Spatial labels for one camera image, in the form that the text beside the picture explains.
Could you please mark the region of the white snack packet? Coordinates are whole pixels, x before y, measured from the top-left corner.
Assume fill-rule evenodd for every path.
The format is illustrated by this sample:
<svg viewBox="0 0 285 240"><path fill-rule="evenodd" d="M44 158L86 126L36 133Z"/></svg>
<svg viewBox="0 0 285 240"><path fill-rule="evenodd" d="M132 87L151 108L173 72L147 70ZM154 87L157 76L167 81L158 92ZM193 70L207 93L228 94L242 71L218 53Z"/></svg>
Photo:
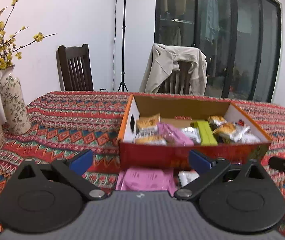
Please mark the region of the white snack packet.
<svg viewBox="0 0 285 240"><path fill-rule="evenodd" d="M178 178L179 178L179 182L181 187L185 187L186 185L188 185L189 183L191 183L192 181L194 181L195 179L197 179L200 175L192 170L192 171L180 171L178 173Z"/></svg>

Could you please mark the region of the green snack bar packet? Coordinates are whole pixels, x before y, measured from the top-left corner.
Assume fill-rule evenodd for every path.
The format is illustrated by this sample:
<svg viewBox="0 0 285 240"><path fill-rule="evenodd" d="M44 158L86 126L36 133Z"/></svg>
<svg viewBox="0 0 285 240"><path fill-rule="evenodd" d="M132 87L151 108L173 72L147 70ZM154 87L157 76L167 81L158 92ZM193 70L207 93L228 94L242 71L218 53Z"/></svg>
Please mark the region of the green snack bar packet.
<svg viewBox="0 0 285 240"><path fill-rule="evenodd" d="M205 120L197 120L191 123L193 128L197 128L201 137L202 146L217 146L217 140L215 139L213 132L210 128L209 122Z"/></svg>

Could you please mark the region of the mauve snack packet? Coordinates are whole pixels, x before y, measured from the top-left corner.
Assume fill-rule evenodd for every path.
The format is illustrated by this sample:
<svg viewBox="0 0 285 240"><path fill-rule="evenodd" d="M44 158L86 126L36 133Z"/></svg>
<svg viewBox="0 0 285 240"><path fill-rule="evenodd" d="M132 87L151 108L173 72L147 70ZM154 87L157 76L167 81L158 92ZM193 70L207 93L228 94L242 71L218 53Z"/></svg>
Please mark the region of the mauve snack packet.
<svg viewBox="0 0 285 240"><path fill-rule="evenodd" d="M170 144L175 146L194 146L194 142L181 129L171 124L160 122L157 124L159 134Z"/></svg>

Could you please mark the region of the pink snack packet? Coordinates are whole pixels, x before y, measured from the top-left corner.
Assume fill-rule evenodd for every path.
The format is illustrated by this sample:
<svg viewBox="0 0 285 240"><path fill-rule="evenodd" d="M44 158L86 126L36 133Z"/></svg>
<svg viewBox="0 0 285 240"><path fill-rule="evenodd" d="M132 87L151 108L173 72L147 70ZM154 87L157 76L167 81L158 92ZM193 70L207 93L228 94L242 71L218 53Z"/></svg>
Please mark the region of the pink snack packet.
<svg viewBox="0 0 285 240"><path fill-rule="evenodd" d="M177 190L173 169L159 170L131 167L118 175L117 191L168 191L174 195Z"/></svg>

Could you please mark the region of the orange cracker packet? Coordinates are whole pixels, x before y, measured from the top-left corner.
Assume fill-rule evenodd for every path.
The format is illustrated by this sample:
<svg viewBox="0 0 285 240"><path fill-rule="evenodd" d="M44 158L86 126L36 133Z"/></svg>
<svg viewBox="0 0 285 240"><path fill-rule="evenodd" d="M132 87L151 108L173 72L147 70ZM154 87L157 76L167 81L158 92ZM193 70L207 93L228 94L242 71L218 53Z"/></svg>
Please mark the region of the orange cracker packet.
<svg viewBox="0 0 285 240"><path fill-rule="evenodd" d="M136 126L137 126L138 130L141 131L142 129L145 129L145 128L157 126L157 124L160 121L161 121L161 114L158 113L156 115L149 116L149 117L140 117L136 121Z"/></svg>

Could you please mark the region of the red patterned tablecloth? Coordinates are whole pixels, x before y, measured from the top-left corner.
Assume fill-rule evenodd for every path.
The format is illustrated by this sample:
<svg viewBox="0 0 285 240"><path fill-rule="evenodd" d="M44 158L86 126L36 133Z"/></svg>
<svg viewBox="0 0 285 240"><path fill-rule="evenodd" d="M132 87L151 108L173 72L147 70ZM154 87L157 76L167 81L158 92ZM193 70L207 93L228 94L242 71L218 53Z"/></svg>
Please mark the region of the red patterned tablecloth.
<svg viewBox="0 0 285 240"><path fill-rule="evenodd" d="M208 96L158 96L235 103L272 138L261 163L285 197L285 173L267 167L270 157L285 158L284 107ZM0 150L0 193L25 158L45 164L58 157L71 158L87 148L94 152L94 165L85 172L85 179L103 190L114 189L120 170L116 138L128 99L129 93L122 92L57 91L33 100L27 106L31 129L26 134L11 135L7 124L3 126L6 141ZM285 219L280 231L285 235Z"/></svg>

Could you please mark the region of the floral ceramic vase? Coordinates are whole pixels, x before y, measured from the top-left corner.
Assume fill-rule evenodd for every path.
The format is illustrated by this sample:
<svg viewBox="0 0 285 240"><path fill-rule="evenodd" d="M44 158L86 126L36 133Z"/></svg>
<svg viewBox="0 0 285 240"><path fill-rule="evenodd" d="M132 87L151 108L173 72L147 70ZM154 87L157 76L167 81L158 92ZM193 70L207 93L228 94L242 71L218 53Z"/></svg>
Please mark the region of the floral ceramic vase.
<svg viewBox="0 0 285 240"><path fill-rule="evenodd" d="M20 80L14 74L14 65L2 71L0 98L9 129L14 135L22 135L31 128Z"/></svg>

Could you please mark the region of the orange cardboard box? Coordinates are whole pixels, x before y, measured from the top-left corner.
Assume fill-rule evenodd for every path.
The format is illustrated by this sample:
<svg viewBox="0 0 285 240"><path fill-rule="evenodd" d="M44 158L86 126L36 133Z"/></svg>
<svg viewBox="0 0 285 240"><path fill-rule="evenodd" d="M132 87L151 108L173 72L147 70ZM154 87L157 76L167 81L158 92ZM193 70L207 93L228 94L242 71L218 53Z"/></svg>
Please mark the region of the orange cardboard box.
<svg viewBox="0 0 285 240"><path fill-rule="evenodd" d="M245 163L248 159L261 161L269 149L271 137L240 107L220 99L175 94L131 94L118 134L120 165L149 168L175 168L188 170L190 147L171 145L147 145L134 143L137 134L136 122L140 118L160 114L161 121L179 128L188 127L193 121L206 120L218 115L227 121L242 120L250 131L260 139L254 144L218 144L217 146L195 145L193 148L210 158L223 157L232 163Z"/></svg>

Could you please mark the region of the chair with beige jacket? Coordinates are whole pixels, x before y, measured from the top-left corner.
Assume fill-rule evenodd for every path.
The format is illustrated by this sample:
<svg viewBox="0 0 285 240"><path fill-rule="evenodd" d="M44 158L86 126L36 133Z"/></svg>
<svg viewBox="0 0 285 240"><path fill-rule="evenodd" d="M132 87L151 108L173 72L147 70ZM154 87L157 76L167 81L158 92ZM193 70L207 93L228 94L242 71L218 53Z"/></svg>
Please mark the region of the chair with beige jacket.
<svg viewBox="0 0 285 240"><path fill-rule="evenodd" d="M179 68L173 70L171 75L161 84L158 93L165 94L190 94L190 78L189 69L190 62L179 61Z"/></svg>

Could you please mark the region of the dark wooden chair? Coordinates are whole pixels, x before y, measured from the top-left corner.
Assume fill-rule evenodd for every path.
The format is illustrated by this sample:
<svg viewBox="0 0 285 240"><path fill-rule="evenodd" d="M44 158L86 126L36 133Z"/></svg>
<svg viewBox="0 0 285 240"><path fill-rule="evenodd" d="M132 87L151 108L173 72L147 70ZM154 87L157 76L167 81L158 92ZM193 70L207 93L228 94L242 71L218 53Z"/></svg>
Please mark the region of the dark wooden chair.
<svg viewBox="0 0 285 240"><path fill-rule="evenodd" d="M93 91L93 78L90 67L89 46L66 47L57 50L64 89L66 91Z"/></svg>

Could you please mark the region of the beige jacket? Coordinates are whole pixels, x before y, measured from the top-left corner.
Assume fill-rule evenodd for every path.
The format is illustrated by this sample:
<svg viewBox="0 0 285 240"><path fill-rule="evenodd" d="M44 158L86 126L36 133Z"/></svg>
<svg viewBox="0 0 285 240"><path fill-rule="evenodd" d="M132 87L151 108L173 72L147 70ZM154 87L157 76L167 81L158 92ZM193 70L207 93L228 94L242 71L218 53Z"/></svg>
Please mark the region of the beige jacket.
<svg viewBox="0 0 285 240"><path fill-rule="evenodd" d="M139 91L158 92L161 84L174 71L180 70L180 62L188 64L189 93L203 96L207 85L206 55L199 48L167 46L160 43L152 46Z"/></svg>

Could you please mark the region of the black framed glass door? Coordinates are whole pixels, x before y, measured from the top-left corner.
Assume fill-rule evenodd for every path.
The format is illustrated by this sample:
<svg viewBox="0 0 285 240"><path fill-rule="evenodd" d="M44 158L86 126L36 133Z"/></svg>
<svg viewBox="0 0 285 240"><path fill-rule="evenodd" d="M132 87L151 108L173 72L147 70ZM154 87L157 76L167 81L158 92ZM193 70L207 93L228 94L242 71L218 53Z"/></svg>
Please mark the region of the black framed glass door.
<svg viewBox="0 0 285 240"><path fill-rule="evenodd" d="M275 0L156 0L155 42L204 53L207 96L271 102L281 7Z"/></svg>

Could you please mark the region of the yellow flower branches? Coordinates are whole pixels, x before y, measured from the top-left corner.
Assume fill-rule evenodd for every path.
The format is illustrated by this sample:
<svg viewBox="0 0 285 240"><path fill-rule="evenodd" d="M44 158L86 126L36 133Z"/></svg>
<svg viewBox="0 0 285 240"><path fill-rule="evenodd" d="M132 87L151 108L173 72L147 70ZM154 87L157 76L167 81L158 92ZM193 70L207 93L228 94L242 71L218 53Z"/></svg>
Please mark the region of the yellow flower branches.
<svg viewBox="0 0 285 240"><path fill-rule="evenodd" d="M28 26L23 25L18 31L16 31L13 34L6 34L6 27L7 24L9 22L9 19L12 15L12 12L15 9L15 6L17 5L19 0L12 0L11 1L11 10L9 15L7 16L6 20L0 20L0 70L7 70L8 68L14 67L14 59L18 59L21 60L22 59L22 53L21 50L23 48L26 48L34 43L40 43L42 42L44 39L51 37L51 36L55 36L56 34L49 34L49 35L45 35L42 32L38 32L36 33L33 38L32 41L19 46L17 45L16 42L16 38L18 36L18 34L22 33L23 31L25 31L26 29L28 29ZM0 9L0 16L2 16L2 14L5 12L7 8L2 8Z"/></svg>

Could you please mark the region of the studio light stand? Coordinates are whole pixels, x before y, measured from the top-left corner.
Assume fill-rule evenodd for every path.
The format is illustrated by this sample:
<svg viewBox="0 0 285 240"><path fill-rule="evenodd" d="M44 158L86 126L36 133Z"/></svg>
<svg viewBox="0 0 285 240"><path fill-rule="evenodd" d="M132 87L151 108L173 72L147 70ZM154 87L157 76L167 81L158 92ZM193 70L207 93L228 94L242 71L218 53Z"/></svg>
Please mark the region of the studio light stand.
<svg viewBox="0 0 285 240"><path fill-rule="evenodd" d="M123 0L123 17L122 17L122 51L121 51L121 82L118 91L128 92L125 83L125 33L126 33L126 5L127 0Z"/></svg>

